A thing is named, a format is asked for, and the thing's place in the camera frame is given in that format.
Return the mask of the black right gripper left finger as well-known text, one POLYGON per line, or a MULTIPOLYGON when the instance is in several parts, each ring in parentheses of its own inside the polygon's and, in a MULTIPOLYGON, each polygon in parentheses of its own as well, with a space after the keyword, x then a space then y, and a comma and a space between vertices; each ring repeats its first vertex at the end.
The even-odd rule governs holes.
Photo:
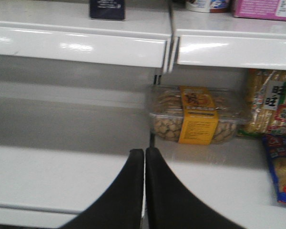
POLYGON ((144 152, 132 149, 106 191, 63 229, 139 229, 143 209, 144 152))

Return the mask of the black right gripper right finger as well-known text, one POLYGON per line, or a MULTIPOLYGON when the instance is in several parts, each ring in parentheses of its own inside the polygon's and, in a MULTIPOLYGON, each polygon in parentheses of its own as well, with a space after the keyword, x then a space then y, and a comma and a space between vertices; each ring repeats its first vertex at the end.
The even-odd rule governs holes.
POLYGON ((239 229, 192 194, 158 148, 146 149, 146 201, 151 229, 239 229))

